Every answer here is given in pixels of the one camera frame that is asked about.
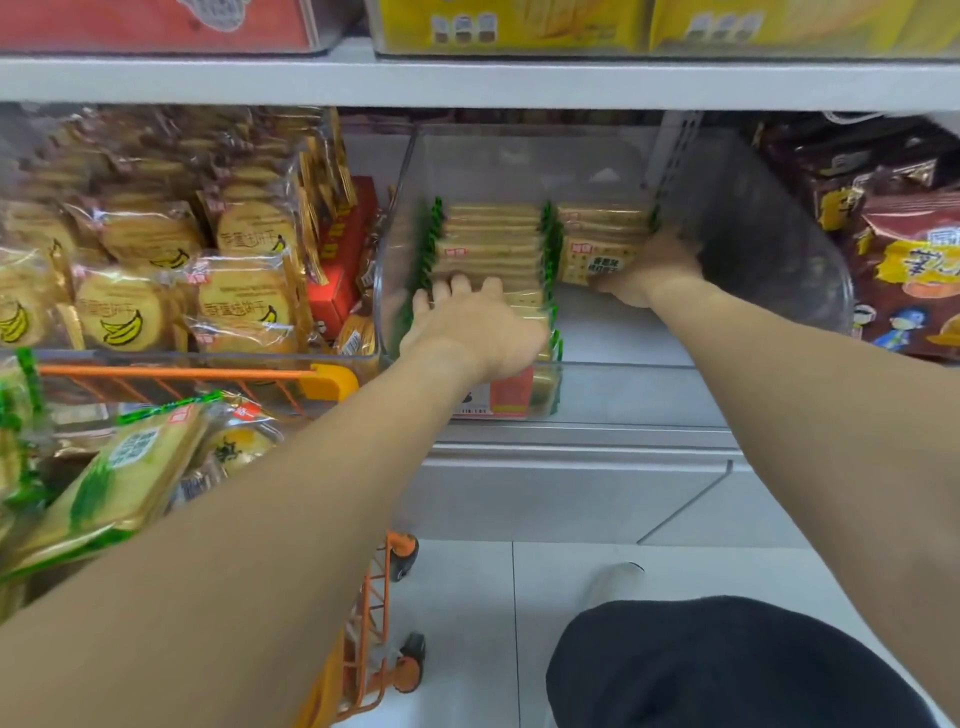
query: person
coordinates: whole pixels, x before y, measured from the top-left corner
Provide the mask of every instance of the person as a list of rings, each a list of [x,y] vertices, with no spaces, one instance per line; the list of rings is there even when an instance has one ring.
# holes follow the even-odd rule
[[[956,374],[740,301],[704,281],[670,231],[594,285],[652,307],[683,342],[861,615],[960,718]],[[356,395],[0,628],[3,724],[292,725],[454,407],[522,371],[547,338],[496,279],[473,292],[454,277],[433,300],[417,293],[398,362]],[[930,724],[898,677],[829,629],[741,600],[607,601],[558,644],[554,717],[560,728]],[[787,678],[771,674],[785,666]],[[749,681],[736,690],[735,673]]]

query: shoe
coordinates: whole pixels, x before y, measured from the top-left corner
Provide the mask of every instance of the shoe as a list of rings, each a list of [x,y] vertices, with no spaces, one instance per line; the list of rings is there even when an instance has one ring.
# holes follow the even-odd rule
[[[608,601],[641,599],[643,567],[632,561],[613,564],[598,573],[587,595],[585,609],[593,609]]]

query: red box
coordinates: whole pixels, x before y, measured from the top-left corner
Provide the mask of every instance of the red box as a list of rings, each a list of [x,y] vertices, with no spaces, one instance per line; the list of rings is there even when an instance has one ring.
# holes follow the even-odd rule
[[[0,50],[309,53],[358,11],[356,0],[5,0]]]
[[[308,283],[310,311],[327,339],[337,338],[350,311],[360,300],[356,278],[360,254],[373,216],[376,214],[376,188],[372,177],[354,177],[357,205],[321,233],[320,265],[326,285]]]

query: maroon snack bag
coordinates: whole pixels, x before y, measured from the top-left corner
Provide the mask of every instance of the maroon snack bag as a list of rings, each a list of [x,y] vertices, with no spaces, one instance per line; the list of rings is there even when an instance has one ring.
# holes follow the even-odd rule
[[[960,193],[873,197],[851,250],[853,335],[960,359]]]

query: person's left arm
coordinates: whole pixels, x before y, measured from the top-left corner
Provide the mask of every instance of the person's left arm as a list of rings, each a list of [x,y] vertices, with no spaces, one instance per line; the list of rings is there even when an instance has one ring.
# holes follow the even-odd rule
[[[2,723],[290,728],[455,406],[546,342],[499,280],[434,299],[397,364],[0,628]]]

